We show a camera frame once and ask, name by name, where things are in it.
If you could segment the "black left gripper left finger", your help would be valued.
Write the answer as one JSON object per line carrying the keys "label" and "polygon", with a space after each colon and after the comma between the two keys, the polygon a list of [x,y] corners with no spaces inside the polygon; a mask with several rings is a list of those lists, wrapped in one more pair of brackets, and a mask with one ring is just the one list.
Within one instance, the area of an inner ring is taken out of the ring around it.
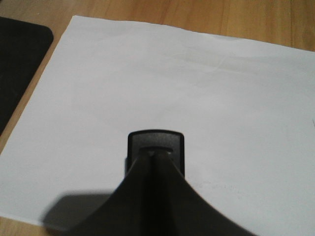
{"label": "black left gripper left finger", "polygon": [[67,232],[69,236],[140,236],[145,181],[151,160],[140,155],[109,199],[86,220]]}

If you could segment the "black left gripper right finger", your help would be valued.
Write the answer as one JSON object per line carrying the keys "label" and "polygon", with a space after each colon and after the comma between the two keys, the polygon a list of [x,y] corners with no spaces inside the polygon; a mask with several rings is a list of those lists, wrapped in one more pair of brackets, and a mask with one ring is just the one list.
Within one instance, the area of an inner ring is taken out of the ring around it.
{"label": "black left gripper right finger", "polygon": [[164,151],[154,153],[159,236],[251,236],[209,205],[187,183]]}

